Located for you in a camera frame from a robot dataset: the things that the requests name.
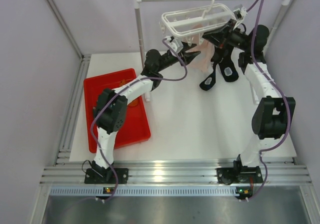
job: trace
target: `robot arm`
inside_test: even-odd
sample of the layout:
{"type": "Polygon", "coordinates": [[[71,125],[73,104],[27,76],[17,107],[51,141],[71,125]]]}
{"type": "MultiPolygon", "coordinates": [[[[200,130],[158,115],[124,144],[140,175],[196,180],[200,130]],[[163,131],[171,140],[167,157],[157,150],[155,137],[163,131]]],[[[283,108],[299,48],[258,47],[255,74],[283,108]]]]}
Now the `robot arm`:
{"type": "MultiPolygon", "coordinates": [[[[199,51],[186,53],[186,51],[193,48],[195,45],[189,46],[187,43],[176,40],[173,37],[167,37],[166,43],[179,54],[186,65],[200,54],[199,51]]],[[[107,161],[113,165],[115,138],[125,122],[127,105],[144,93],[153,91],[157,88],[162,78],[162,75],[159,72],[176,62],[178,62],[178,58],[170,51],[161,55],[158,50],[149,50],[146,54],[144,69],[137,78],[119,88],[112,90],[105,89],[99,95],[96,107],[93,110],[94,117],[97,117],[113,96],[120,93],[104,110],[96,122],[101,151],[97,150],[91,168],[87,169],[86,178],[84,180],[85,183],[108,183],[112,176],[112,171],[105,162],[102,154],[107,161]]]]}

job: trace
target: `cable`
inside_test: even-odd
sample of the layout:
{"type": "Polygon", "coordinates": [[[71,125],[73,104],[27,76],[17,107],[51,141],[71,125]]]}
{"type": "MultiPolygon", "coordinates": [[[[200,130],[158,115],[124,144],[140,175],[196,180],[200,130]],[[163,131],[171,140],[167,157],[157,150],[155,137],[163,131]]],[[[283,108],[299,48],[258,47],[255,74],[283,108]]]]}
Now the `cable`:
{"type": "Polygon", "coordinates": [[[81,166],[81,170],[86,174],[86,172],[84,171],[84,164],[86,163],[86,162],[89,162],[89,165],[91,166],[91,162],[89,161],[89,160],[85,160],[83,163],[82,163],[82,166],[81,166]]]}
{"type": "Polygon", "coordinates": [[[246,27],[246,25],[245,25],[244,23],[241,23],[240,25],[242,25],[242,26],[243,26],[243,30],[244,30],[244,32],[247,32],[247,27],[246,27]]]}
{"type": "MultiPolygon", "coordinates": [[[[259,157],[260,157],[260,162],[264,165],[264,168],[265,168],[265,178],[261,184],[261,186],[259,187],[259,189],[253,194],[252,197],[250,197],[249,199],[253,199],[255,198],[259,193],[260,191],[262,190],[262,188],[264,187],[265,183],[267,182],[267,178],[268,178],[268,168],[267,168],[267,165],[266,163],[263,161],[263,158],[262,158],[262,153],[263,152],[267,152],[267,151],[272,151],[274,149],[277,149],[279,146],[281,146],[284,141],[286,140],[287,136],[289,135],[289,131],[290,131],[290,126],[291,126],[291,114],[290,114],[290,108],[289,108],[289,104],[288,104],[288,101],[285,97],[285,94],[283,93],[283,91],[278,87],[278,85],[273,81],[273,79],[271,79],[264,71],[263,69],[258,65],[257,61],[256,61],[256,58],[255,58],[255,48],[254,48],[254,44],[255,44],[255,40],[256,40],[256,33],[257,33],[257,29],[258,29],[258,25],[259,25],[259,20],[260,20],[260,16],[261,16],[261,12],[262,12],[262,7],[264,5],[264,1],[265,0],[261,0],[260,2],[260,6],[259,6],[259,10],[258,10],[258,14],[256,16],[256,22],[255,22],[255,26],[254,26],[254,29],[253,29],[253,35],[252,35],[252,41],[251,41],[251,55],[252,55],[252,59],[253,59],[253,62],[255,64],[255,66],[259,69],[259,71],[265,76],[265,78],[273,85],[273,87],[278,90],[278,92],[281,94],[282,98],[283,98],[283,102],[284,102],[284,105],[285,105],[285,109],[287,111],[287,126],[286,126],[286,132],[283,136],[283,138],[279,141],[279,143],[271,148],[267,148],[267,149],[262,149],[259,151],[259,157]]],[[[254,4],[247,10],[248,12],[257,4],[258,0],[256,0],[254,2],[254,4]]]]}
{"type": "Polygon", "coordinates": [[[253,5],[251,5],[246,11],[249,12],[250,10],[252,10],[254,8],[254,6],[256,6],[256,4],[258,3],[259,0],[255,0],[255,2],[253,3],[253,5]]]}

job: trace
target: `ventilation grille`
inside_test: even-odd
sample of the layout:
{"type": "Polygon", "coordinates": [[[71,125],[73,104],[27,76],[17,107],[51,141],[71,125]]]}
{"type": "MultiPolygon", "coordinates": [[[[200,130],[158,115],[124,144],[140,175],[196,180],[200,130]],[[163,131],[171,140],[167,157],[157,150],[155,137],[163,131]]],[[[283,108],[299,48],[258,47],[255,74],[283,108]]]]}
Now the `ventilation grille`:
{"type": "MultiPolygon", "coordinates": [[[[119,186],[116,196],[236,196],[236,188],[220,187],[128,187],[119,186]]],[[[55,186],[50,195],[59,196],[108,196],[105,187],[55,186]]]]}

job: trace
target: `gray wall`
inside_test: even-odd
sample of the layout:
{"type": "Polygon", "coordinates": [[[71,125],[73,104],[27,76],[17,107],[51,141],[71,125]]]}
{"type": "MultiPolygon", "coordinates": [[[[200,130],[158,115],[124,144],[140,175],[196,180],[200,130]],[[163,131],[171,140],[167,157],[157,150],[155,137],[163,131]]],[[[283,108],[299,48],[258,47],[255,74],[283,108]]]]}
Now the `gray wall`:
{"type": "MultiPolygon", "coordinates": [[[[76,42],[85,54],[137,52],[138,36],[133,0],[55,0],[76,42]]],[[[145,49],[165,49],[161,43],[159,27],[161,14],[209,5],[206,2],[142,3],[141,16],[145,49]]],[[[223,1],[233,7],[243,4],[249,7],[252,1],[223,1]]],[[[271,27],[281,0],[266,0],[268,9],[261,23],[271,27]]],[[[250,12],[255,16],[257,9],[250,12]]],[[[248,28],[253,28],[254,18],[247,18],[248,28]]]]}
{"type": "Polygon", "coordinates": [[[296,100],[291,135],[320,197],[319,6],[320,0],[294,2],[271,44],[267,60],[277,83],[296,100]]]}
{"type": "Polygon", "coordinates": [[[0,0],[0,217],[26,223],[79,60],[45,0],[0,0]]]}

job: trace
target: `black mounting bracket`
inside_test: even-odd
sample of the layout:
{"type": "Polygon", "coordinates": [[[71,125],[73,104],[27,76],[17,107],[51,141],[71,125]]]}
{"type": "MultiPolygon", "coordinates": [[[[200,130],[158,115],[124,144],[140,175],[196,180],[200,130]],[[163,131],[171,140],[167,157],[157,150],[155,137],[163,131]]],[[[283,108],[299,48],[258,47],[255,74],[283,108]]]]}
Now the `black mounting bracket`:
{"type": "MultiPolygon", "coordinates": [[[[293,97],[287,97],[286,100],[292,119],[296,101],[293,97]]],[[[282,98],[272,98],[270,96],[262,98],[252,118],[251,124],[254,134],[258,135],[260,140],[280,138],[285,133],[288,124],[286,111],[282,98]]]]}
{"type": "MultiPolygon", "coordinates": [[[[119,180],[119,184],[126,184],[128,182],[129,169],[115,168],[114,169],[119,180]]],[[[88,168],[84,178],[85,184],[115,184],[116,178],[110,168],[103,168],[98,166],[95,161],[92,162],[91,168],[88,168]]]]}
{"type": "Polygon", "coordinates": [[[262,183],[263,178],[259,166],[247,167],[243,166],[240,155],[233,162],[233,167],[217,168],[218,183],[231,185],[235,184],[250,184],[262,183]]]}

